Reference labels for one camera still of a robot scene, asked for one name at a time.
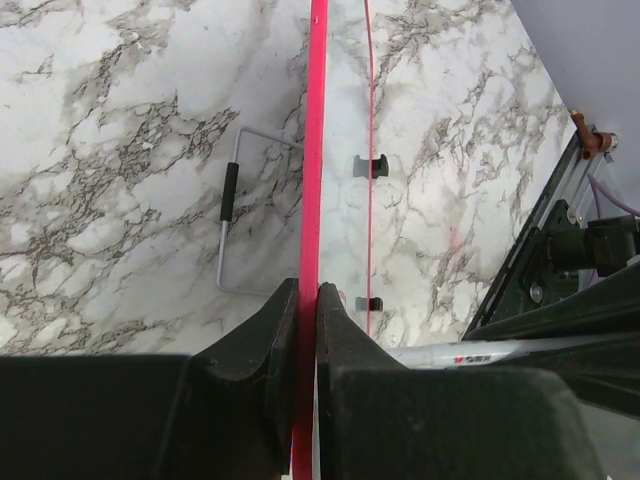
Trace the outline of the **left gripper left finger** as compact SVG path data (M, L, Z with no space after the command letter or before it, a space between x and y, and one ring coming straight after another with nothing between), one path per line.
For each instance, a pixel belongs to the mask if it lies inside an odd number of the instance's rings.
M298 283L189 355L6 356L5 479L277 479L289 470Z

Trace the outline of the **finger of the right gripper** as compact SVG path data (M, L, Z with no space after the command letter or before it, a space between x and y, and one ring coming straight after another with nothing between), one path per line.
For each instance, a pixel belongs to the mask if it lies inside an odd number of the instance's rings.
M639 265L565 300L468 329L466 341L540 340L505 365L556 373L585 404L639 417Z

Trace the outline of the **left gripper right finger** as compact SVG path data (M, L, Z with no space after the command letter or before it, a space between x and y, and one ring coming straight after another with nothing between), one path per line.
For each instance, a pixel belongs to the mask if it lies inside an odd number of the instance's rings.
M522 367L412 370L348 316L317 305L319 473L324 479L601 479L575 396Z

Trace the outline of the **white marker pen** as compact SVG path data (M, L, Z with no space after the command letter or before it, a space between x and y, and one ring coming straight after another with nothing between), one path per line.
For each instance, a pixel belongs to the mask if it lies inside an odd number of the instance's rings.
M505 358L526 355L529 351L524 342L516 340L444 343L385 350L394 360L410 369L488 365Z

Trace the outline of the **pink framed whiteboard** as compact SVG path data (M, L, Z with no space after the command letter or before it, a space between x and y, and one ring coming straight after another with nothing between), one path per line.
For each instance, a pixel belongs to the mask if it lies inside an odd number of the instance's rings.
M375 55L367 1L311 4L299 258L294 479L317 479L316 313L329 282L371 330Z

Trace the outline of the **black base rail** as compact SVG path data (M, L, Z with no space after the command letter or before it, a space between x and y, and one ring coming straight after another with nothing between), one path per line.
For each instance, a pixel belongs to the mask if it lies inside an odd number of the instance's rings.
M639 213L599 179L608 161L583 160L578 138L569 141L467 330L550 306L639 265Z

